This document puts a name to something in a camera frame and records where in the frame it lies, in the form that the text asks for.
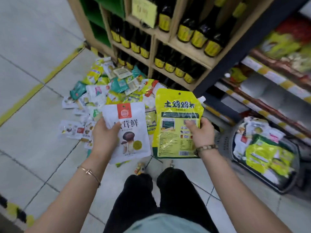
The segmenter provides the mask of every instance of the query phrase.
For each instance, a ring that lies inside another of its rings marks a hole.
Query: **mushroom illustration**
[[[126,143],[127,143],[127,141],[122,141],[122,143],[121,143],[121,145],[123,145],[123,154],[125,154],[127,151]]]
[[[123,139],[127,141],[127,151],[129,153],[134,152],[133,143],[134,143],[134,136],[133,132],[126,132],[123,134]]]

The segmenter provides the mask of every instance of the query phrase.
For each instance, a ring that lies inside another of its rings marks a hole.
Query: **yellow bottle label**
[[[247,5],[244,2],[240,2],[232,13],[232,16],[235,18],[239,18],[245,11],[246,7]]]
[[[200,33],[199,31],[194,31],[193,37],[192,37],[192,45],[198,48],[202,48],[204,43],[207,41],[207,38]]]
[[[188,41],[190,41],[192,34],[193,34],[193,30],[191,30],[188,27],[185,27],[183,25],[179,26],[179,29],[178,29],[179,40],[181,40],[183,42],[188,42]]]
[[[164,67],[164,62],[155,58],[155,65],[159,68],[163,68]]]
[[[164,14],[159,14],[159,28],[164,31],[169,31],[171,26],[171,18]]]
[[[185,72],[184,72],[183,70],[180,70],[179,68],[176,68],[176,69],[175,69],[175,75],[176,75],[177,77],[182,78],[182,77],[184,76],[184,74],[185,74]]]
[[[122,59],[118,58],[118,62],[120,65],[125,66],[125,61],[123,61]]]
[[[114,41],[116,41],[117,43],[120,43],[120,42],[121,42],[121,40],[120,40],[120,35],[119,35],[119,34],[117,34],[116,32],[114,32],[114,31],[112,31],[112,30],[111,30],[111,34],[112,34],[112,39],[113,39]]]
[[[134,66],[131,65],[129,62],[126,62],[126,66],[127,66],[130,70],[132,70],[132,69],[134,68]]]
[[[149,51],[146,51],[144,48],[140,48],[140,54],[141,54],[144,58],[148,59],[148,58],[149,58],[149,55],[150,55],[150,52],[149,52]]]
[[[123,37],[120,37],[121,39],[121,44],[125,47],[125,48],[130,48],[130,41],[126,40]]]
[[[194,81],[194,78],[191,77],[189,74],[186,74],[184,80],[188,83],[192,83]]]
[[[204,51],[209,56],[216,56],[221,50],[222,50],[222,47],[219,44],[213,41],[208,41],[207,46]]]
[[[215,0],[214,5],[218,6],[218,7],[222,7],[225,2],[226,2],[226,0]]]
[[[168,63],[165,64],[165,70],[168,71],[169,73],[173,73],[174,69],[175,69],[174,66],[172,66]]]
[[[131,42],[131,49],[132,49],[132,51],[134,51],[135,53],[139,54],[139,51],[140,51],[139,48],[140,48],[140,46],[137,46],[135,43]]]

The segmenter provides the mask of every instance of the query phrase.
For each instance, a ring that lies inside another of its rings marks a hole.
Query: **black pants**
[[[165,169],[156,184],[161,193],[160,208],[151,194],[151,176],[129,176],[110,213],[104,233],[122,233],[134,222],[156,213],[175,215],[198,223],[211,233],[218,233],[204,202],[182,170]]]

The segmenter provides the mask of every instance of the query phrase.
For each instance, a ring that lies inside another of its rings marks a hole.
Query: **tiled floor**
[[[66,0],[1,0],[0,6],[0,115],[21,99],[78,47],[83,35]],[[55,200],[77,166],[86,158],[83,143],[59,138],[62,119],[78,121],[71,110],[61,109],[68,95],[96,58],[84,50],[0,127],[0,194],[38,218]],[[205,112],[210,120],[226,128],[223,121]],[[164,164],[150,157],[147,170],[154,180]],[[117,168],[109,165],[81,232],[102,232],[112,206],[137,160]],[[185,171],[200,194],[220,232],[235,232],[201,160],[174,160]],[[242,181],[293,232],[309,232],[311,205],[280,197],[250,176]],[[153,196],[160,203],[159,189]]]

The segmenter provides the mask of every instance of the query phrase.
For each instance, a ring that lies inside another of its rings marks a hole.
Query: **yellow floor line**
[[[49,75],[47,75],[44,79],[44,83],[48,83],[52,78],[54,78],[66,65],[68,65],[77,55],[79,55],[83,49],[85,48],[84,44],[80,45],[76,48],[70,55],[67,56]],[[10,109],[4,112],[0,116],[0,127],[10,118],[13,114],[15,114],[24,104],[26,104],[42,87],[44,84],[40,83],[34,86],[23,98],[21,98],[18,102],[16,102]]]

